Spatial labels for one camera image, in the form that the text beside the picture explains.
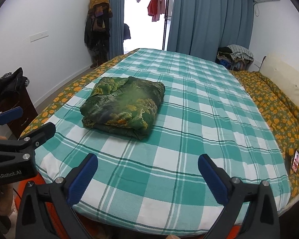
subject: pile of clothes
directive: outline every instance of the pile of clothes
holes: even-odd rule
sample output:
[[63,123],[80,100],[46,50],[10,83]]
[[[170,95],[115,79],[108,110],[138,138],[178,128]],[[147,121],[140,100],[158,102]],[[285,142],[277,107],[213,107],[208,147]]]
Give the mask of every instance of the pile of clothes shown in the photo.
[[248,49],[233,44],[218,48],[215,62],[228,70],[240,71],[246,70],[247,64],[253,60],[254,55]]
[[30,80],[23,76],[22,68],[14,73],[9,72],[0,77],[0,101],[19,93],[23,88],[28,87]]

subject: hanging coat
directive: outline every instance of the hanging coat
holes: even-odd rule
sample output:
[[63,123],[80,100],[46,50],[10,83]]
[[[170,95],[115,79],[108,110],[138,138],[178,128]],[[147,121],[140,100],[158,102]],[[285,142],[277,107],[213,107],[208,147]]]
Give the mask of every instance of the hanging coat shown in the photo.
[[107,61],[110,50],[110,22],[113,17],[109,0],[90,0],[87,21],[85,25],[84,42],[96,52],[94,62],[100,66]]

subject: green plaid bedsheet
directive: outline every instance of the green plaid bedsheet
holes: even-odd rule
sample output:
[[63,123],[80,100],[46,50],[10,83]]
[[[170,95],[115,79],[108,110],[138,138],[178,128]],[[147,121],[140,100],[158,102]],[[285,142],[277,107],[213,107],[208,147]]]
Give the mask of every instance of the green plaid bedsheet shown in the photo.
[[[36,150],[49,183],[66,176],[88,153],[99,165],[79,204],[80,214],[152,234],[206,232],[222,211],[201,177],[207,153],[244,182],[268,180],[277,209],[290,196],[281,152],[257,106],[222,66],[196,57],[140,49],[102,75],[161,81],[163,103],[148,138],[111,135],[82,126],[80,106],[100,78],[78,92],[50,119],[55,136]],[[241,223],[247,205],[237,219]]]

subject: light switch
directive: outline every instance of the light switch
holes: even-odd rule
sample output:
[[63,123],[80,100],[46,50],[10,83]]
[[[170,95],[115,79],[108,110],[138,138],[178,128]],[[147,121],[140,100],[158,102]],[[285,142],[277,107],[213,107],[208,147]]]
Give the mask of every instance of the light switch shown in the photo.
[[41,38],[44,38],[44,37],[47,37],[47,36],[49,36],[48,31],[44,31],[44,32],[32,35],[32,36],[30,36],[30,42],[36,41],[38,39],[41,39]]

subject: green patterned fabric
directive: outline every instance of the green patterned fabric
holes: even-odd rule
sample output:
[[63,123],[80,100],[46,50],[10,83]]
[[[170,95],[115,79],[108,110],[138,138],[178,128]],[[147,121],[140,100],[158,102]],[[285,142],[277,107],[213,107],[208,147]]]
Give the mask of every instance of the green patterned fabric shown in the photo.
[[[80,107],[101,77],[162,82],[165,94],[151,133],[141,141],[85,128]],[[140,49],[68,100],[48,121],[53,138],[36,149],[50,183],[88,153],[98,170],[74,210],[89,219],[151,234],[196,235],[210,229],[223,207],[201,177],[208,154],[229,176],[267,180],[278,211],[290,197],[283,157],[257,106],[223,66],[179,53]],[[244,204],[236,223],[241,223]]]
[[80,108],[83,126],[141,140],[151,131],[164,92],[161,82],[103,77]]

